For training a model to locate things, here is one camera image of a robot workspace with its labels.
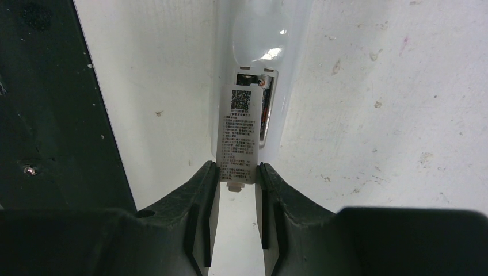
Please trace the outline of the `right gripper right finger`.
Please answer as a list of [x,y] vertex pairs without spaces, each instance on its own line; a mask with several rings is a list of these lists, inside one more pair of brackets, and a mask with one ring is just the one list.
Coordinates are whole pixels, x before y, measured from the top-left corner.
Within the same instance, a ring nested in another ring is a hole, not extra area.
[[256,168],[266,275],[486,275],[487,217],[470,210],[347,207],[331,212]]

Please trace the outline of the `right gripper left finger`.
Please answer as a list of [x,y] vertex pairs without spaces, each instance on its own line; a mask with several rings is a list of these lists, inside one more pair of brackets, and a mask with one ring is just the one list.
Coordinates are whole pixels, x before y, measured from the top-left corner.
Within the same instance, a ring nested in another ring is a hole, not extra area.
[[220,171],[208,161],[152,205],[3,210],[2,275],[207,275]]

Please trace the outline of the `white battery cover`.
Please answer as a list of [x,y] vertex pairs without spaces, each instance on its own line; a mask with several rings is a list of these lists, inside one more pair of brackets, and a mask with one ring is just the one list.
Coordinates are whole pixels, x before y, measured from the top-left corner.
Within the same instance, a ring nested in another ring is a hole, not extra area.
[[216,163],[230,192],[256,182],[262,98],[258,85],[225,85],[220,93]]

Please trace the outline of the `white remote control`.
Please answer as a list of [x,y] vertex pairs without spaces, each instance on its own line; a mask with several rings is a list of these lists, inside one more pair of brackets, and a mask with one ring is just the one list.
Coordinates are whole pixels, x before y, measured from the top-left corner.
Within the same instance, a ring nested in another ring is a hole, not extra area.
[[273,77],[259,162],[278,156],[293,84],[305,44],[312,1],[216,1],[210,88],[211,152],[216,153],[220,93],[238,74]]

